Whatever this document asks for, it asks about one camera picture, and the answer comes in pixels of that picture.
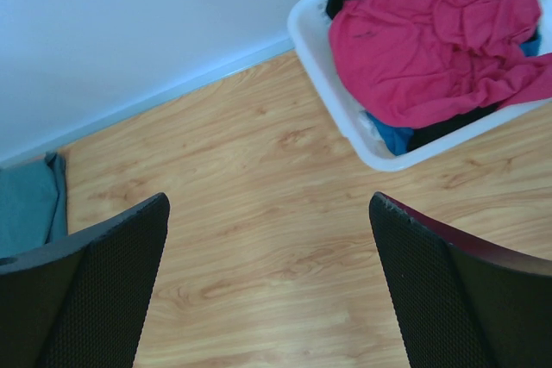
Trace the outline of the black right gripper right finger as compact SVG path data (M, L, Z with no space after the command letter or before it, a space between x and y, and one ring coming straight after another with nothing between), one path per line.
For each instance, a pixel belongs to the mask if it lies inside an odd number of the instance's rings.
M410 366L551 365L550 261L381 192L368 210Z

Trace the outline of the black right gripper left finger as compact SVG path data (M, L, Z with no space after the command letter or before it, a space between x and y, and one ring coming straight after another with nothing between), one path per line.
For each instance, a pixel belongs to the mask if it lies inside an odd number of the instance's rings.
M149 197L109 220L1 260L3 367L130 367L168 233Z

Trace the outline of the pink t shirt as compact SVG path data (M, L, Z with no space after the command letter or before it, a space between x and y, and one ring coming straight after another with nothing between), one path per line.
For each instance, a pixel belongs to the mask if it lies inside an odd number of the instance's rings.
M495 103L551 96L551 57L528 57L538 0L350 0L329 29L336 71L372 115L424 128Z

